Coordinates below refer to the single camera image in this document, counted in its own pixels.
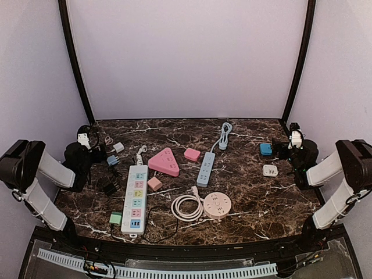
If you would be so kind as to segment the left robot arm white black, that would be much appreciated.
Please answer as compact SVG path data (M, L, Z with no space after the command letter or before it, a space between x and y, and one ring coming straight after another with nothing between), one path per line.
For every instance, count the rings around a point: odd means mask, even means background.
M102 149L88 149L79 142L69 144L65 160L59 162L46 149L43 141L16 141L1 156L1 181L19 202L51 230L62 233L59 243L69 253L78 253L82 241L75 236L70 217L54 204L45 192L45 185L55 185L70 192L81 192L91 178L91 167L103 162Z

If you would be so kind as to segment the peach plug adapter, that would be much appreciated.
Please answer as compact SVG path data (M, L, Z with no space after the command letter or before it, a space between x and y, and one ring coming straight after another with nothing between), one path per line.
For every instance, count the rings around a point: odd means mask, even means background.
M156 177L149 179L147 184L153 191L157 191L163 186L163 183Z

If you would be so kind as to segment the white plug adapter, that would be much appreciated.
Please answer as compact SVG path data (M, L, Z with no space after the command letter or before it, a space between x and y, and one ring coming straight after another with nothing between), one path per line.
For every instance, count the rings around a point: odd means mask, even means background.
M265 164L262 168L262 171L265 177L277 177L278 176L278 168L275 165Z

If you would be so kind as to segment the blue plug adapter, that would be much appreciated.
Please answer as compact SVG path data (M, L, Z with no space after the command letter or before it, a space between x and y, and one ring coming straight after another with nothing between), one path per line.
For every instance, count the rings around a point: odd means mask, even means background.
M271 144L267 143L260 144L260 153L263 156L271 156L273 154Z

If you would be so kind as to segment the pink plug adapter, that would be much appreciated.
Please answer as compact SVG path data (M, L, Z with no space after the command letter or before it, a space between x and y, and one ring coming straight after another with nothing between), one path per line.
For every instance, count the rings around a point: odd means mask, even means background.
M184 152L184 157L193 162L196 162L199 159L200 155L200 151L192 148L187 148Z

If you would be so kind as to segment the green usb charger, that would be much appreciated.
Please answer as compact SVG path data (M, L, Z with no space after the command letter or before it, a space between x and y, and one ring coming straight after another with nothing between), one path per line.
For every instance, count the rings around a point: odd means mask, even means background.
M109 223L112 225L120 226L122 222L122 213L112 212L110 215Z

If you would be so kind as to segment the white long power strip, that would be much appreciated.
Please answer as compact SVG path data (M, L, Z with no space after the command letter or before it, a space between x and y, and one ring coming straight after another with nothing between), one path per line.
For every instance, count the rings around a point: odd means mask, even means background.
M143 235L146 223L148 166L130 166L124 198L121 232L135 238Z

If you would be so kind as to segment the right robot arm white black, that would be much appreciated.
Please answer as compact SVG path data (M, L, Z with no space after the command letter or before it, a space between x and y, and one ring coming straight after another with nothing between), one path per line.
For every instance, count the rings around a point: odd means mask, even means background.
M339 182L325 204L303 226L306 232L296 240L300 251L309 252L319 243L316 231L330 228L371 193L371 144L362 139L339 140L335 143L335 151L319 162L318 146L309 139L272 140L271 147L280 159L289 161L299 189L320 188L330 182Z

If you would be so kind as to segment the white usb charger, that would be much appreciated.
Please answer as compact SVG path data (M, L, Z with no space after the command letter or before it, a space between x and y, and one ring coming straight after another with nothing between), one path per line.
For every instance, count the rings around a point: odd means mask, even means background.
M116 144L113 145L113 150L116 153L120 153L121 151L124 150L124 145L121 142L118 142L118 143L116 143Z

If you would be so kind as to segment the black plug adapter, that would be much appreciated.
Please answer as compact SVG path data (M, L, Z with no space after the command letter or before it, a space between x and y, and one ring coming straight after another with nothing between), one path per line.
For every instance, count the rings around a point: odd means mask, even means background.
M109 179L102 189L106 196L111 196L119 190L119 183L116 179Z

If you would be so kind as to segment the round pink power socket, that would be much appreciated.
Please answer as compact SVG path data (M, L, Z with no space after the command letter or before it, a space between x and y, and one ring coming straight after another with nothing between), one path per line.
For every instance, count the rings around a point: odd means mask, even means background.
M203 212L210 219L221 220L227 217L231 208L231 199L221 192L210 193L203 201Z

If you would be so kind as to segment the light blue plug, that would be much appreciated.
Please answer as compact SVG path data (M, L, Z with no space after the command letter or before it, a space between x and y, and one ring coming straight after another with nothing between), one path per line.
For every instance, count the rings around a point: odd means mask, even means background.
M120 159L118 156L116 155L111 155L107 158L107 163L109 165L109 167L112 167L112 166L115 166L119 163Z

